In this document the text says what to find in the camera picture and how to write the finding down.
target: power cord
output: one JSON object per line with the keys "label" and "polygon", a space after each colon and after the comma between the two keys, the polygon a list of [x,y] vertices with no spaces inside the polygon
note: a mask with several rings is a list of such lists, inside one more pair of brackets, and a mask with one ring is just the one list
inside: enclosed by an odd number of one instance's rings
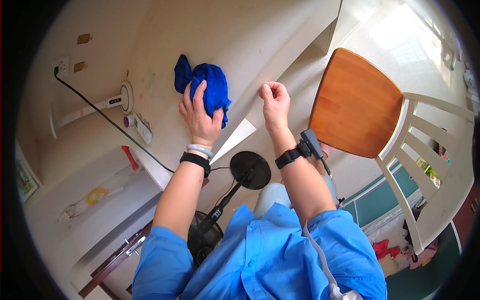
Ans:
{"label": "power cord", "polygon": [[[151,154],[147,149],[145,149],[142,145],[140,145],[134,138],[132,138],[127,132],[125,132],[120,126],[118,126],[114,121],[110,120],[110,118],[108,118],[101,110],[99,110],[95,105],[93,105],[92,103],[90,103],[90,101],[87,100],[87,98],[85,98],[82,94],[80,94],[76,89],[74,89],[73,87],[71,87],[68,83],[64,82],[62,79],[58,78],[57,77],[57,74],[59,73],[59,68],[58,67],[55,67],[55,69],[53,70],[53,75],[55,76],[55,78],[60,81],[64,86],[66,86],[67,88],[71,89],[74,93],[76,93],[78,96],[80,96],[80,98],[82,98],[88,105],[90,105],[94,110],[96,110],[100,115],[102,115],[102,117],[104,117],[108,122],[110,122],[110,124],[112,124],[113,126],[115,126],[115,128],[117,128],[118,130],[121,131],[121,133],[125,134],[126,137],[128,137],[132,142],[135,143],[135,145],[139,146],[142,150],[145,151],[145,153],[147,153],[151,158],[153,158],[159,165],[161,165],[163,168],[165,168],[165,170],[167,170],[168,172],[170,173],[175,173],[175,171],[167,168],[164,164],[162,164],[155,156],[153,156],[153,154]],[[218,168],[215,168],[215,169],[212,169],[210,171],[215,171],[215,170],[218,170],[218,169],[230,169],[229,167],[218,167]]]}
{"label": "power cord", "polygon": [[222,199],[223,196],[225,196],[226,194],[228,194],[228,192],[232,189],[232,186],[233,186],[234,183],[235,183],[235,178],[233,179],[232,184],[231,184],[230,187],[228,188],[228,191],[226,191],[225,194],[221,195],[220,198],[215,202],[215,206],[218,205],[218,201],[220,201],[220,199]]}

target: shirt sleeve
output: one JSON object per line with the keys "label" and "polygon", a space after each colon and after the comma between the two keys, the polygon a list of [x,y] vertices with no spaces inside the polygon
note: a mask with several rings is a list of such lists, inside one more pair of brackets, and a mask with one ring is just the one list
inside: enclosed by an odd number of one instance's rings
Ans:
{"label": "shirt sleeve", "polygon": [[325,253],[342,293],[354,289],[365,300],[386,299],[385,277],[375,251],[349,212],[323,212],[308,221],[308,230]]}
{"label": "shirt sleeve", "polygon": [[168,228],[152,227],[133,276],[132,299],[175,299],[192,277],[192,267],[187,242]]}

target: hand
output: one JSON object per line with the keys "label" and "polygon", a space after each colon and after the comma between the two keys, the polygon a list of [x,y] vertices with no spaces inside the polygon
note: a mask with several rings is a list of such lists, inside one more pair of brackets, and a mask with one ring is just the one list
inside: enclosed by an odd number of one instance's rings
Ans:
{"label": "hand", "polygon": [[207,115],[204,107],[204,91],[207,88],[207,81],[203,80],[198,85],[190,99],[190,84],[185,88],[185,93],[180,99],[180,115],[187,123],[192,144],[200,145],[212,150],[213,144],[217,141],[222,131],[223,108],[216,109],[213,118]]}
{"label": "hand", "polygon": [[285,86],[278,82],[267,82],[262,85],[259,95],[265,101],[265,127],[270,135],[276,131],[288,129],[290,96]]}

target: wall outlet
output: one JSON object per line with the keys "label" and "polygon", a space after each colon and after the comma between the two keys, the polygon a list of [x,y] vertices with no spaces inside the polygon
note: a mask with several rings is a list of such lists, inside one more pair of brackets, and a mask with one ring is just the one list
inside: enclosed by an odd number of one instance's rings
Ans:
{"label": "wall outlet", "polygon": [[57,74],[58,78],[65,78],[68,76],[69,72],[69,67],[70,67],[70,55],[64,55],[62,57],[59,57],[58,59],[54,60],[52,62],[52,69],[51,69],[51,74],[53,76],[53,79],[55,79],[55,76],[53,75],[53,69],[55,67],[59,68],[59,73]]}

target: wooden chair seat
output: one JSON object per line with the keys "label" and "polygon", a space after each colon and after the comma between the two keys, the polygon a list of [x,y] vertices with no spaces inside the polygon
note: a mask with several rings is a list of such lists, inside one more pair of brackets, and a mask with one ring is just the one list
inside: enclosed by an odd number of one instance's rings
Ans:
{"label": "wooden chair seat", "polygon": [[376,158],[395,130],[402,101],[402,92],[382,71],[337,48],[318,87],[309,127],[327,145]]}

